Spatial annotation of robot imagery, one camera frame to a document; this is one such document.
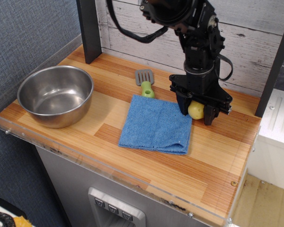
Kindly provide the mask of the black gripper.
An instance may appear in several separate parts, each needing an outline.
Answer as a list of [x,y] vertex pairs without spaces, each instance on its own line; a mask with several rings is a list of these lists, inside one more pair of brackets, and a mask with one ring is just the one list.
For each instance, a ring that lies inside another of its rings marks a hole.
[[185,75],[172,74],[170,90],[175,92],[177,103],[183,115],[188,115],[191,101],[204,105],[204,124],[212,125],[219,113],[232,111],[232,96],[223,90],[214,72],[198,75],[187,72]]

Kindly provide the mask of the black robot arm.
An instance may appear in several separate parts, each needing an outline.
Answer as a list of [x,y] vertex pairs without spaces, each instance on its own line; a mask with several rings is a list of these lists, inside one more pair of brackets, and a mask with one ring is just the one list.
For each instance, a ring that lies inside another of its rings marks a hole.
[[183,115],[188,114],[192,101],[204,105],[204,124],[211,125],[219,113],[229,114],[232,97],[223,90],[219,81],[220,63],[232,62],[220,54],[224,49],[224,37],[218,28],[214,7],[206,0],[144,0],[140,10],[152,23],[163,27],[141,37],[123,29],[115,16],[113,3],[108,0],[110,16],[118,30],[127,37],[141,43],[150,43],[173,29],[185,54],[185,75],[170,75],[170,89],[177,96],[177,103]]

